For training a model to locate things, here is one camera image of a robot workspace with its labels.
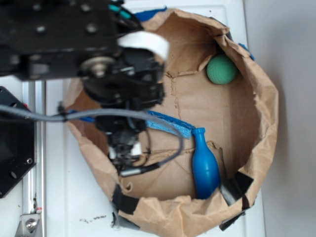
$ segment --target paper bag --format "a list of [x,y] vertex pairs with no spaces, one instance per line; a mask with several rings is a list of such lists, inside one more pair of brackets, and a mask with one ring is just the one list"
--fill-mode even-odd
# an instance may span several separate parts
[[[205,138],[220,168],[220,187],[210,198],[196,199],[193,138],[185,141],[179,157],[163,167],[121,178],[107,157],[103,132],[82,121],[69,123],[69,128],[109,200],[117,202],[115,190],[119,190],[124,196],[120,202],[134,201],[134,206],[119,208],[120,216],[158,236],[195,237],[254,204],[274,157],[278,91],[250,53],[227,37],[229,28],[214,19],[170,9],[143,26],[165,37],[171,46],[163,79],[166,97],[153,110],[206,128]],[[240,71],[226,85],[211,83],[205,71],[207,62],[218,53],[216,44]],[[79,80],[72,82],[65,104],[79,111],[99,107]],[[153,154],[149,164],[178,147],[172,134],[150,130],[150,135]],[[139,139],[146,151],[147,137],[140,134]]]

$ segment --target gray cable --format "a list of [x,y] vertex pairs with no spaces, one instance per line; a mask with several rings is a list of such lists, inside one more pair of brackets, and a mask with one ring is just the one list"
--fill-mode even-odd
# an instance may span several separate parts
[[166,158],[165,160],[158,162],[158,166],[162,166],[169,162],[170,160],[174,159],[178,155],[181,154],[183,150],[183,136],[180,131],[178,131],[174,126],[170,125],[164,120],[151,116],[143,111],[133,111],[133,110],[122,110],[122,109],[96,109],[96,110],[86,110],[82,112],[66,114],[66,115],[56,115],[56,116],[46,116],[36,114],[30,111],[13,108],[5,105],[0,105],[0,112],[4,112],[6,114],[12,115],[14,117],[21,117],[21,118],[28,118],[34,121],[46,121],[46,122],[64,122],[65,120],[75,120],[84,117],[90,116],[122,116],[122,117],[130,117],[134,119],[141,119],[141,120],[151,120],[152,122],[156,122],[162,126],[165,126],[172,130],[179,138],[179,149],[177,152],[170,157]]

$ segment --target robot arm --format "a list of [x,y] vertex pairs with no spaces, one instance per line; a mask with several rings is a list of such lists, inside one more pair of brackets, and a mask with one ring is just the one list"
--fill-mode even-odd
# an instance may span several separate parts
[[[0,0],[0,75],[21,80],[80,77],[103,108],[145,111],[164,97],[163,65],[147,49],[122,47],[124,36],[143,30],[122,1]],[[138,159],[131,153],[145,122],[95,119],[115,151],[118,172]]]

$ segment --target black metal plate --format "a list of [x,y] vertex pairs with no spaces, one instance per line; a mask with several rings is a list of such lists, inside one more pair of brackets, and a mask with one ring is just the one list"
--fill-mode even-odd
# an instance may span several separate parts
[[[0,104],[28,110],[3,86],[0,86]],[[35,163],[35,123],[0,119],[0,198],[5,197]]]

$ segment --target screw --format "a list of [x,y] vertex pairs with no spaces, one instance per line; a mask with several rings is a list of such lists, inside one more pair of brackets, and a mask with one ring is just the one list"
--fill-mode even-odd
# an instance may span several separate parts
[[46,27],[41,25],[36,27],[36,32],[39,34],[44,34],[46,32]]
[[41,59],[41,55],[33,54],[32,56],[29,57],[29,59],[32,61],[37,61],[37,60]]
[[96,33],[96,32],[98,31],[98,27],[97,27],[97,25],[94,24],[94,23],[88,24],[88,25],[85,27],[85,29],[86,29],[86,30],[88,31],[88,33],[90,33],[90,34],[94,34],[94,33]]
[[34,11],[40,11],[41,10],[41,5],[39,3],[36,3],[33,5],[33,10]]
[[36,229],[38,223],[34,219],[30,219],[25,223],[26,229],[28,229],[30,232]]
[[83,12],[90,12],[91,11],[91,7],[88,4],[84,3],[84,4],[81,5],[81,10]]

